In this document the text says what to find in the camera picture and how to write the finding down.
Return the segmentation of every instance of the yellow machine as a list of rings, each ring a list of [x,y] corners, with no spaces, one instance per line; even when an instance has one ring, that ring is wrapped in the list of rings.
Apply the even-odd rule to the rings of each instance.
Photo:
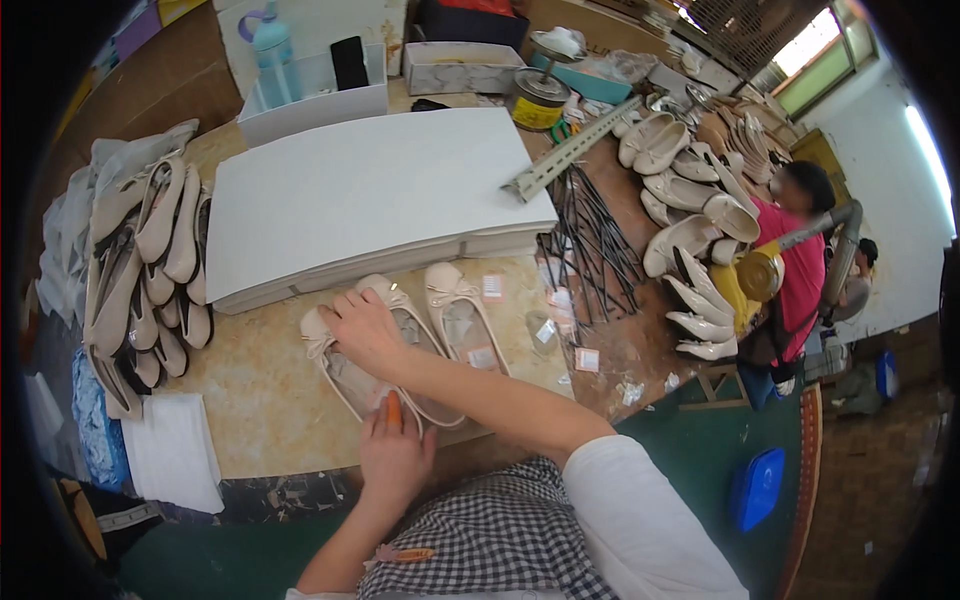
[[[776,296],[783,285],[784,264],[781,254],[814,235],[842,225],[840,242],[830,261],[820,296],[820,315],[828,316],[840,297],[847,273],[853,264],[853,254],[860,241],[862,216],[863,207],[860,202],[851,200],[824,214],[807,228],[791,231],[746,254],[735,256],[729,266],[711,266],[710,278],[713,285],[736,311],[733,317],[736,335],[743,335],[763,303]]]

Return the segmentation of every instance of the white shirt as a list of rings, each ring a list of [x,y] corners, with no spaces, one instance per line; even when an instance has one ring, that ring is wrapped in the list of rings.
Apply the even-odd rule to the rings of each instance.
[[[598,438],[566,461],[564,485],[584,530],[587,554],[624,600],[748,600],[730,564],[643,446],[626,436]],[[558,589],[446,596],[385,593],[377,600],[563,600]],[[352,600],[353,593],[286,600]]]

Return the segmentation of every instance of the black box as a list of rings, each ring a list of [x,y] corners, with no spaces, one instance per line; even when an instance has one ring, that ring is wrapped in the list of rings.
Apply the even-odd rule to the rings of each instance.
[[[414,23],[423,41],[475,41],[511,46],[518,53],[527,37],[530,21],[492,12],[447,7],[437,0],[421,0]]]

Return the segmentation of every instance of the metal can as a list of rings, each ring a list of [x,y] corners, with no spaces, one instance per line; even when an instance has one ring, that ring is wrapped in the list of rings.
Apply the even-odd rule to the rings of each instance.
[[[569,97],[567,84],[528,66],[514,71],[514,88],[506,104],[518,126],[530,132],[545,132],[560,120]]]

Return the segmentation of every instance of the black hair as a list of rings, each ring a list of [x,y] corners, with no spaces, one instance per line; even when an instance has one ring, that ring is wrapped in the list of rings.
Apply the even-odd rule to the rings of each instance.
[[[873,269],[874,263],[879,257],[879,254],[876,252],[876,242],[872,239],[861,237],[858,248],[863,252],[863,255],[867,257],[867,267]]]
[[[821,215],[836,205],[830,177],[823,167],[809,160],[794,160],[783,169],[802,190],[810,194],[812,198],[810,210],[814,215]]]

